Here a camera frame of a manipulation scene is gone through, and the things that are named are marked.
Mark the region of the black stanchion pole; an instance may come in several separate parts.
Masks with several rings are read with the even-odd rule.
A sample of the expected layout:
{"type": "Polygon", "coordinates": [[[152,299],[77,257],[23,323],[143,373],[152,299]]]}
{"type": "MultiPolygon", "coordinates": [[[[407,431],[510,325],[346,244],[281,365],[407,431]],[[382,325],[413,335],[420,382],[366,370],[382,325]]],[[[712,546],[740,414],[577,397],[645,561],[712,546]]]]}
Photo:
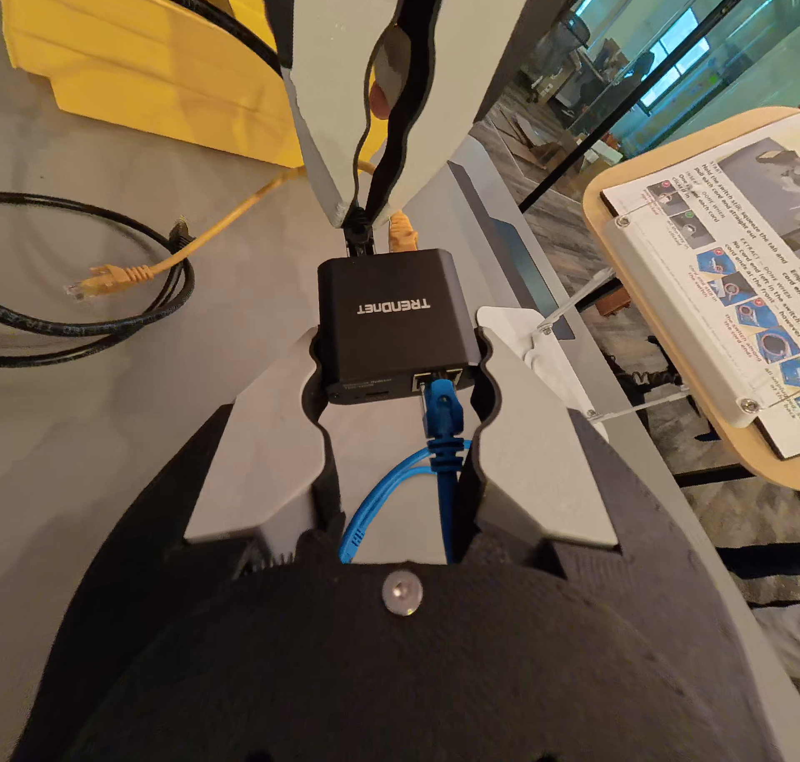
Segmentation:
{"type": "Polygon", "coordinates": [[[544,180],[529,193],[519,204],[519,212],[524,214],[538,200],[544,196],[555,184],[565,176],[572,165],[590,150],[615,124],[645,95],[652,87],[665,77],[666,73],[675,67],[678,62],[688,55],[692,49],[703,39],[711,29],[716,27],[733,11],[742,0],[722,0],[691,30],[683,40],[659,63],[646,79],[640,81],[612,110],[601,119],[597,126],[581,140],[574,149],[570,150],[565,158],[557,164],[555,169],[547,174],[544,180]]]}

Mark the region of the black network switch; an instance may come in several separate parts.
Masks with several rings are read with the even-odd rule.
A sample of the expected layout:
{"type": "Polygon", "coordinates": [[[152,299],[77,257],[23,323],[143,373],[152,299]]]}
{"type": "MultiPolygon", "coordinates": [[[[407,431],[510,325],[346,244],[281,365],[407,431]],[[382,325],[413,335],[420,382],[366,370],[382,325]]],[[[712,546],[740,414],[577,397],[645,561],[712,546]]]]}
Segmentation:
{"type": "Polygon", "coordinates": [[[317,269],[315,353],[333,405],[470,387],[481,360],[452,255],[440,248],[329,259],[317,269]]]}

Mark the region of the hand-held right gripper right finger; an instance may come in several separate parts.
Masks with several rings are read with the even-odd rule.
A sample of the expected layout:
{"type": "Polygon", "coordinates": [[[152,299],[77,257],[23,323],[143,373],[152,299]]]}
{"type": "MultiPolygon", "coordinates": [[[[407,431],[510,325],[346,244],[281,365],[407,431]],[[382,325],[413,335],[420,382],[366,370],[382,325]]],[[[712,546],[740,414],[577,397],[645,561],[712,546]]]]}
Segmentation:
{"type": "Polygon", "coordinates": [[[533,552],[547,541],[602,551],[619,542],[575,418],[488,327],[475,330],[482,358],[470,405],[477,416],[459,477],[459,558],[481,530],[533,552]]]}

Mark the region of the clear acrylic stand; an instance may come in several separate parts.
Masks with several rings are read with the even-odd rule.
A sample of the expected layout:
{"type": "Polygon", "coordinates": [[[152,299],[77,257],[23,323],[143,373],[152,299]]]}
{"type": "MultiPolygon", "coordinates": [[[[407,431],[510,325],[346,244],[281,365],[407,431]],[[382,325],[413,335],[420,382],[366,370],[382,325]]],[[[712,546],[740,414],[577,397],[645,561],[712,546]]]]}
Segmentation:
{"type": "MultiPolygon", "coordinates": [[[[558,307],[553,313],[551,313],[548,317],[545,317],[542,322],[535,327],[534,331],[531,334],[531,347],[534,348],[537,342],[540,340],[541,337],[549,336],[553,332],[554,325],[566,314],[570,309],[575,308],[579,312],[582,312],[583,309],[578,307],[583,301],[588,301],[588,306],[592,306],[596,304],[599,300],[598,297],[595,297],[598,294],[599,297],[607,295],[611,292],[609,285],[612,284],[614,281],[618,281],[618,278],[615,276],[615,271],[612,267],[606,267],[602,269],[600,272],[596,273],[589,282],[584,285],[582,288],[577,290],[575,294],[570,297],[563,306],[558,307]]],[[[645,380],[639,380],[634,377],[633,374],[629,374],[626,372],[621,366],[617,365],[615,357],[607,354],[606,352],[602,352],[605,362],[610,368],[610,370],[615,374],[615,378],[617,382],[622,387],[625,395],[628,397],[630,402],[630,407],[618,411],[618,412],[611,412],[611,413],[598,413],[593,410],[589,410],[585,417],[589,421],[590,424],[594,426],[599,426],[605,423],[608,420],[615,419],[617,417],[624,417],[629,414],[633,414],[638,411],[642,411],[643,409],[647,409],[649,407],[655,407],[656,405],[671,403],[677,400],[689,399],[690,398],[690,391],[687,386],[683,384],[683,379],[679,373],[673,371],[662,371],[659,374],[664,375],[658,382],[653,382],[651,376],[645,377],[645,380]],[[666,397],[662,397],[661,399],[656,399],[651,402],[646,402],[644,396],[646,393],[650,392],[652,389],[658,386],[662,386],[664,384],[673,385],[677,387],[677,391],[671,393],[666,397]],[[633,401],[630,397],[633,394],[636,394],[637,401],[633,401]]]]}

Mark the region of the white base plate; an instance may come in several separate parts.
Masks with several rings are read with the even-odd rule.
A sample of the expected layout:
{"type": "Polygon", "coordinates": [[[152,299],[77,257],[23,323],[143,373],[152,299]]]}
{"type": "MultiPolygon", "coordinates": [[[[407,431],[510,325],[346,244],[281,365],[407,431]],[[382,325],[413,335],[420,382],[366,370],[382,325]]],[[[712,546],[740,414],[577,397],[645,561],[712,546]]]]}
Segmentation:
{"type": "Polygon", "coordinates": [[[545,331],[544,321],[535,309],[482,306],[476,313],[477,325],[490,329],[528,367],[566,407],[586,419],[596,410],[553,329],[545,331]]]}

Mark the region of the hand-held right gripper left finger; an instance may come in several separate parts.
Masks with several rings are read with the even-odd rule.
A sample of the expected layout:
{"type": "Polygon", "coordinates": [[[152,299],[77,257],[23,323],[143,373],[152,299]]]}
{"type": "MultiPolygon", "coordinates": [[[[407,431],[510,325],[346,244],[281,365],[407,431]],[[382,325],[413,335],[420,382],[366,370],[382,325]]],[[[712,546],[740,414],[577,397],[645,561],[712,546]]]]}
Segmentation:
{"type": "Polygon", "coordinates": [[[235,399],[184,539],[198,545],[255,539],[270,559],[291,559],[309,530],[343,530],[328,405],[306,331],[235,399]]]}

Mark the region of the yellow plastic bin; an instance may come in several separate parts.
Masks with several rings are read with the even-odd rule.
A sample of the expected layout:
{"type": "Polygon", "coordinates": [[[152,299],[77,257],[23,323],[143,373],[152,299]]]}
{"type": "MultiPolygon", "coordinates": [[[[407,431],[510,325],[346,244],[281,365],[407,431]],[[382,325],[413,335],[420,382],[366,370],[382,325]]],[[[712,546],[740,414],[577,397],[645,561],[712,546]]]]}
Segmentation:
{"type": "Polygon", "coordinates": [[[168,0],[2,0],[13,67],[64,112],[283,167],[303,164],[283,79],[168,0]]]}

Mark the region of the wooden board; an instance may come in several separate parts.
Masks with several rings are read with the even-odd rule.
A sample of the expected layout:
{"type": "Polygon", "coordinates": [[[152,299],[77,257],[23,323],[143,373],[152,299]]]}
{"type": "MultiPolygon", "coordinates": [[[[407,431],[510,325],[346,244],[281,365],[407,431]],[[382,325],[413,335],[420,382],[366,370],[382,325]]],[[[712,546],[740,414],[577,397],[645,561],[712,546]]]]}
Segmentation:
{"type": "Polygon", "coordinates": [[[766,440],[756,427],[735,427],[726,419],[712,400],[711,388],[702,383],[699,377],[700,368],[690,360],[685,343],[679,337],[678,330],[669,327],[665,318],[658,316],[655,307],[655,296],[645,290],[645,284],[636,280],[635,269],[623,258],[622,248],[614,238],[612,227],[616,218],[606,206],[602,191],[657,174],[672,165],[681,164],[691,157],[703,152],[712,151],[743,137],[746,133],[772,127],[780,120],[790,119],[798,115],[797,107],[766,106],[745,111],[721,121],[718,124],[701,129],[687,137],[670,142],[640,157],[613,167],[596,177],[586,188],[582,200],[583,217],[590,234],[595,238],[603,256],[615,269],[617,277],[630,295],[633,303],[644,317],[646,323],[662,343],[664,352],[670,357],[689,386],[705,417],[716,429],[719,437],[729,453],[737,462],[755,477],[798,490],[798,459],[780,460],[769,449],[766,440]]]}

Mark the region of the grey mesh chair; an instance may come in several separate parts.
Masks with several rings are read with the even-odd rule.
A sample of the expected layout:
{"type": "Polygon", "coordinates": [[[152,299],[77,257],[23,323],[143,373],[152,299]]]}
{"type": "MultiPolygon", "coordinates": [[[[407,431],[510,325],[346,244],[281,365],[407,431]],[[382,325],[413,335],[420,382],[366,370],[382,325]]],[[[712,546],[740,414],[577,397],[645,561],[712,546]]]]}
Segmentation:
{"type": "Polygon", "coordinates": [[[535,45],[530,66],[535,78],[532,100],[545,103],[581,67],[578,49],[586,47],[590,30],[571,11],[560,18],[535,45]]]}

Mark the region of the printed instruction sheet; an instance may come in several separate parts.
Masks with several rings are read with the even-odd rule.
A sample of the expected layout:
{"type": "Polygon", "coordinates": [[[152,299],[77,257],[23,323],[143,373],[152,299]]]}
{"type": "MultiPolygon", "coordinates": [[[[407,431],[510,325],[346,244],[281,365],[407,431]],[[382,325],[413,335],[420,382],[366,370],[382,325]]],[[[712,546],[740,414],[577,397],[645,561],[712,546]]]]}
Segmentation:
{"type": "Polygon", "coordinates": [[[634,286],[708,401],[799,450],[798,115],[625,183],[600,198],[634,286]]]}

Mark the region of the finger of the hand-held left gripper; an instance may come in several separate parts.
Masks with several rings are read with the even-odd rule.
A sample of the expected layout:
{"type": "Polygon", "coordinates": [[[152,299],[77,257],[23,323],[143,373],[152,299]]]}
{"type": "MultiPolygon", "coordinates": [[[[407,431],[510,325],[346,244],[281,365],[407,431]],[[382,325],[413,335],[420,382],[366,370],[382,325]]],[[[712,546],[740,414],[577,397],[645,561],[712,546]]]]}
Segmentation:
{"type": "Polygon", "coordinates": [[[282,77],[307,177],[334,227],[357,200],[371,84],[394,107],[408,78],[402,2],[280,0],[282,77]]]}
{"type": "Polygon", "coordinates": [[[371,223],[403,207],[460,145],[526,1],[402,0],[409,69],[366,201],[371,223]]]}

